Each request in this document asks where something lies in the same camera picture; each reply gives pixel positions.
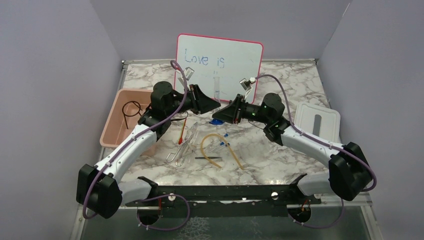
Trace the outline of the graduated cylinder blue base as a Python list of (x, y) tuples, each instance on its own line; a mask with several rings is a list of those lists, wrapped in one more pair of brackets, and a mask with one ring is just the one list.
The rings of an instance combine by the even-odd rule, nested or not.
[[(214, 78), (214, 95), (213, 98), (216, 102), (221, 103), (221, 98), (220, 98), (220, 77), (219, 76), (215, 76)], [(210, 124), (212, 125), (222, 125), (224, 124), (224, 122), (222, 120), (213, 118), (210, 122)]]

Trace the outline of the metal crucible tongs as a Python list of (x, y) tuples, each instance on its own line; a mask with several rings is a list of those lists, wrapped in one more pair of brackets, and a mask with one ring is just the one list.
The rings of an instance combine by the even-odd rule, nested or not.
[(174, 162), (177, 167), (181, 167), (184, 164), (185, 157), (184, 154), (190, 146), (190, 143), (193, 139), (194, 133), (187, 134), (183, 139), (180, 147), (176, 152), (170, 152), (166, 157), (166, 162)]

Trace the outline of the pink plastic bin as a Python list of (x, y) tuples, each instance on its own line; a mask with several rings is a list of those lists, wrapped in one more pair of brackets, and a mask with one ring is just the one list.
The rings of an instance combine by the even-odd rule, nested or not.
[(102, 147), (116, 148), (124, 142), (138, 124), (141, 116), (128, 118), (129, 129), (126, 129), (122, 114), (123, 105), (128, 101), (137, 101), (141, 104), (141, 114), (143, 114), (151, 103), (151, 92), (151, 90), (135, 88), (123, 88), (117, 92), (99, 140)]

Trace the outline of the black wire tripod stand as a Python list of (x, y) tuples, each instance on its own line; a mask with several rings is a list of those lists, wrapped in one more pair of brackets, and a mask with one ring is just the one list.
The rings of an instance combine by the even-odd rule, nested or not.
[(128, 118), (141, 116), (142, 110), (143, 109), (141, 104), (135, 100), (128, 101), (122, 106), (121, 112), (123, 114), (123, 119), (127, 130), (129, 129)]

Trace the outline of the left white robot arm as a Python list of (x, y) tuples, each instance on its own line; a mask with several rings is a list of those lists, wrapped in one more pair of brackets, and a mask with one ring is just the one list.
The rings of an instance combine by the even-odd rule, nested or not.
[(167, 81), (156, 83), (150, 94), (149, 106), (127, 138), (103, 160), (94, 166), (85, 164), (79, 170), (76, 201), (82, 204), (84, 210), (90, 209), (95, 215), (110, 218), (120, 205), (135, 201), (134, 197), (124, 198), (119, 183), (137, 158), (166, 133), (172, 117), (187, 111), (201, 115), (220, 106), (196, 84), (179, 93)]

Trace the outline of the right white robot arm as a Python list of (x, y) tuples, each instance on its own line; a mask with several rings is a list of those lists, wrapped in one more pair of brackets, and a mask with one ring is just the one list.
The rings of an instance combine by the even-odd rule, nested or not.
[(238, 124), (242, 119), (263, 123), (269, 141), (301, 152), (328, 168), (328, 173), (307, 174), (297, 179), (288, 190), (292, 202), (300, 204), (315, 194), (335, 194), (352, 201), (372, 180), (361, 148), (353, 142), (343, 145), (319, 137), (310, 139), (283, 117), (284, 110), (285, 105), (276, 93), (266, 94), (261, 105), (245, 102), (243, 95), (238, 94), (212, 116), (229, 124)]

